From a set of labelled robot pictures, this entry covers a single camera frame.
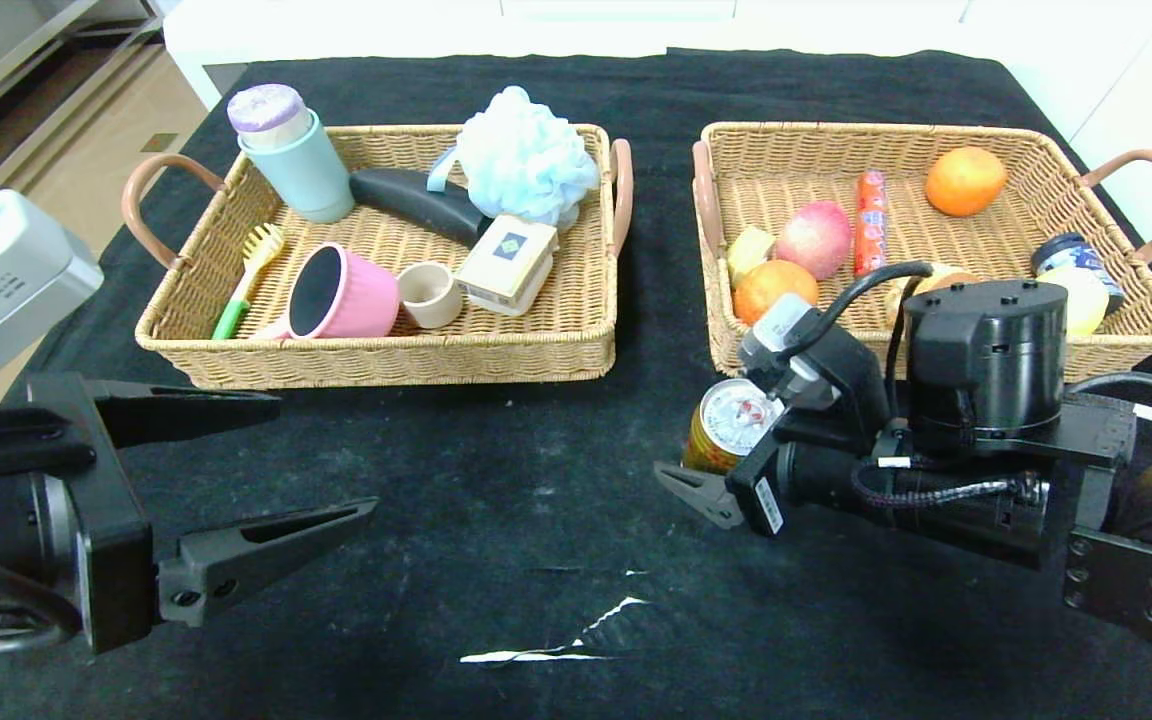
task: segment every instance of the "wicker basket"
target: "wicker basket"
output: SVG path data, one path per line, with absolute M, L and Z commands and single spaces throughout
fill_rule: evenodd
M 123 195 L 128 228 L 168 268 L 136 325 L 136 341 L 205 388 L 550 382 L 602 377 L 616 359 L 616 260 L 630 220 L 634 176 L 627 142 L 616 141 L 613 149 L 602 128 L 574 127 L 598 164 L 602 182 L 582 202 L 577 223 L 559 237 L 553 272 L 531 310 L 508 318 L 467 304 L 453 324 L 435 331 L 416 327 L 399 314 L 387 338 L 247 340 L 282 313 L 293 274 L 308 252 L 325 241 L 339 242 L 396 274 L 419 260 L 457 266 L 465 259 L 464 247 L 365 206 L 336 223 L 310 223 L 287 209 L 247 156 L 238 154 L 223 181 L 183 156 L 154 156 L 128 179 Z M 457 132 L 460 126 L 328 129 L 351 172 L 362 167 L 429 169 L 456 142 Z M 143 188 L 165 165 L 187 168 L 215 190 L 180 256 L 147 230 L 138 209 Z M 452 179 L 465 182 L 457 174 Z M 617 182 L 614 205 L 613 181 Z M 282 228 L 287 247 L 262 272 L 236 340 L 212 341 L 212 327 L 242 274 L 242 240 L 257 223 L 266 222 Z
M 938 213 L 923 197 L 932 162 L 947 150 L 986 147 L 1010 176 L 1000 199 L 970 218 Z M 1070 338 L 1068 381 L 1126 370 L 1152 354 L 1152 242 L 1134 250 L 1092 192 L 1121 165 L 1144 159 L 1138 150 L 1079 176 L 1051 138 L 1023 129 L 846 123 L 714 123 L 692 149 L 696 223 L 714 366 L 740 372 L 737 348 L 749 329 L 732 312 L 732 282 L 723 258 L 728 240 L 746 225 L 778 232 L 805 202 L 834 200 L 852 213 L 856 179 L 887 176 L 888 260 L 932 260 L 963 266 L 982 278 L 1029 276 L 1029 256 L 1061 232 L 1078 232 L 1096 247 L 1126 293 L 1124 305 L 1093 336 Z M 820 285 L 827 305 L 851 282 L 846 265 Z M 882 357 L 890 328 L 882 293 L 871 291 L 840 323 Z M 899 367 L 904 373 L 905 363 Z

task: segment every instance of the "bottle cap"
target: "bottle cap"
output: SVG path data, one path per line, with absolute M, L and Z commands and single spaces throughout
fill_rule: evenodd
M 312 124 L 301 93 L 276 83 L 238 92 L 225 109 L 234 131 L 257 150 L 273 150 L 300 141 Z

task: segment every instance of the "light blue bottle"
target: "light blue bottle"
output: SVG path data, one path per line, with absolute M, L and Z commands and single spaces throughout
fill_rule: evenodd
M 264 174 L 288 209 L 311 223 L 334 223 L 353 210 L 349 173 L 319 115 L 286 85 L 259 85 L 235 94 L 229 122 L 238 149 Z

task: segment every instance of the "soap box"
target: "soap box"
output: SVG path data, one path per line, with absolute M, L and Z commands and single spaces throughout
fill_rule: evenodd
M 554 266 L 558 228 L 500 215 L 483 233 L 456 281 L 475 305 L 503 314 L 523 314 Z

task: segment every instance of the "yellow fruit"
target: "yellow fruit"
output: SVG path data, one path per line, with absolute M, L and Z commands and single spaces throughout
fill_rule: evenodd
M 749 225 L 742 229 L 740 237 L 727 249 L 727 272 L 732 274 L 732 286 L 745 279 L 745 273 L 756 268 L 767 260 L 772 255 L 772 247 L 776 244 L 776 237 L 763 228 Z
M 1054 283 L 1069 291 L 1064 304 L 1064 333 L 1069 338 L 1089 336 L 1101 327 L 1111 305 L 1111 291 L 1092 270 L 1061 265 L 1038 275 L 1038 282 Z
M 809 304 L 817 304 L 820 287 L 812 273 L 788 260 L 767 260 L 745 273 L 732 294 L 732 310 L 745 325 L 753 325 L 787 291 L 794 291 Z
M 985 210 L 1007 184 L 1007 168 L 983 147 L 958 147 L 941 156 L 927 173 L 927 202 L 946 215 L 963 218 Z

